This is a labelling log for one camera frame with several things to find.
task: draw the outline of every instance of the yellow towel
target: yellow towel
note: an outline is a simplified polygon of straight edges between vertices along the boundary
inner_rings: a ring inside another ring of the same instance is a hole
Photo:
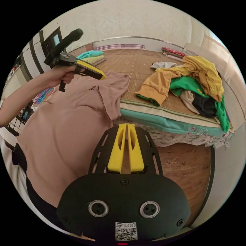
[[[88,62],[89,64],[94,64],[104,58],[104,55],[96,56],[96,57],[87,57],[84,59],[81,59],[82,61]]]
[[[173,71],[182,76],[198,78],[205,93],[221,102],[224,88],[215,65],[200,56],[184,56],[183,62],[182,67],[158,68],[156,71]]]

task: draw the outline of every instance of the yellow clothing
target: yellow clothing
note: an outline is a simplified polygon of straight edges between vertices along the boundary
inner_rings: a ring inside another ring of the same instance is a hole
[[[89,64],[94,64],[100,60],[102,60],[104,58],[104,55],[100,55],[100,56],[95,56],[95,57],[86,57],[81,59],[82,61],[88,62]]]
[[[171,79],[180,77],[181,74],[177,71],[169,71],[169,69],[157,71],[144,81],[140,90],[135,94],[155,99],[159,105],[162,105],[168,96]]]
[[[182,76],[197,78],[205,93],[221,102],[224,88],[215,65],[200,56],[184,56],[183,61],[182,67],[158,68],[156,71],[179,72]]]

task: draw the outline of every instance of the bed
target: bed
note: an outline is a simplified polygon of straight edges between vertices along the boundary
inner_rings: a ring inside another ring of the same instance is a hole
[[[109,70],[129,74],[130,83],[127,92],[121,97],[121,118],[115,124],[134,123],[147,130],[155,144],[160,147],[175,143],[192,145],[227,146],[232,140],[234,129],[224,133],[220,123],[215,118],[209,119],[190,111],[179,97],[171,92],[160,107],[139,99],[134,92],[154,70],[151,65],[155,62],[173,62],[182,65],[180,59],[173,59],[161,52],[147,50],[107,50],[104,52],[107,60],[97,67],[106,72]]]

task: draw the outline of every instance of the pink t-shirt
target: pink t-shirt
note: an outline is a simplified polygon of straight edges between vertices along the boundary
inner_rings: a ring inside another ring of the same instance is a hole
[[[120,97],[129,77],[105,75],[105,80],[76,75],[65,92],[57,86],[17,137],[28,179],[37,194],[55,207],[67,186],[87,174],[99,140],[120,117]]]

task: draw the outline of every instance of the black pants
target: black pants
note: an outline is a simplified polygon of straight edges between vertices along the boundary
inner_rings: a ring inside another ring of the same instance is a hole
[[[20,165],[26,174],[27,170],[27,162],[23,151],[20,146],[16,144],[14,152],[12,152],[12,160],[14,165]],[[26,187],[27,192],[30,197],[30,200],[34,204],[34,206],[38,209],[38,211],[52,224],[56,225],[62,230],[67,231],[64,227],[58,215],[56,213],[56,207],[44,201],[33,189],[32,184],[28,178],[26,178]]]

